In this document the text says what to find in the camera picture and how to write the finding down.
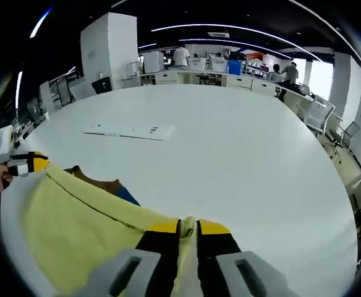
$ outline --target yellow cloth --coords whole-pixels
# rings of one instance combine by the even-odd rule
[[[46,172],[20,220],[29,252],[60,294],[83,287],[93,268],[134,248],[150,226],[173,222],[55,165]]]

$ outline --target floor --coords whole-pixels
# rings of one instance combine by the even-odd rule
[[[333,146],[331,146],[329,138],[327,136],[318,136],[318,141],[321,144],[324,144],[324,149],[328,155],[331,155]],[[361,169],[355,158],[352,155],[349,155],[346,149],[338,147],[338,151],[341,156],[341,164],[339,164],[339,155],[335,155],[332,162],[336,167],[342,182],[346,185],[349,181],[356,178],[361,173]]]

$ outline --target desk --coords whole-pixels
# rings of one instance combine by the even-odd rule
[[[81,133],[99,123],[175,130],[166,141]],[[80,165],[93,179],[119,178],[149,209],[220,222],[300,296],[340,296],[354,278],[357,236],[347,192],[316,138],[277,98],[206,85],[116,90],[63,107],[22,147],[63,168]],[[34,283],[39,273],[16,235],[15,197],[12,183],[2,195],[2,232]]]

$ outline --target window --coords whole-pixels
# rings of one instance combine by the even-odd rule
[[[304,82],[305,75],[305,63],[307,60],[305,59],[293,59],[293,61],[297,64],[297,71],[299,72],[299,78],[296,79],[297,84],[302,84]]]
[[[315,95],[329,100],[333,80],[333,64],[313,61],[310,77],[310,91]]]

